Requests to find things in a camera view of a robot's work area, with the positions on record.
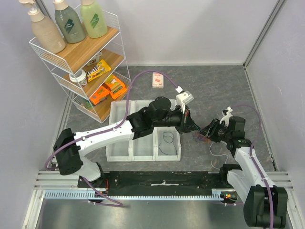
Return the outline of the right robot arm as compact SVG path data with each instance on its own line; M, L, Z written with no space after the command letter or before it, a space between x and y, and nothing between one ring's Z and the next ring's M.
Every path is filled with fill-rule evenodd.
M250 227L283 229L286 226L288 194L268 177L256 157L254 146L245 138L245 119L231 116L225 121L214 119L200 133L209 140L226 143L237 164L220 169L218 182L233 186L244 204L244 219Z

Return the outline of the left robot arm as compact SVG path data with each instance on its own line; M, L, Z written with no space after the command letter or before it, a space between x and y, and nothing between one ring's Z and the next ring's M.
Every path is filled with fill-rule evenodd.
M87 133L73 133L69 128L64 129L53 147L59 173L62 176L76 174L93 187L101 187L105 181L102 167L85 157L91 151L116 142L145 137L152 134L156 127L174 127L180 134L199 130L187 106L177 104L172 110L171 105L168 98L161 96L119 123Z

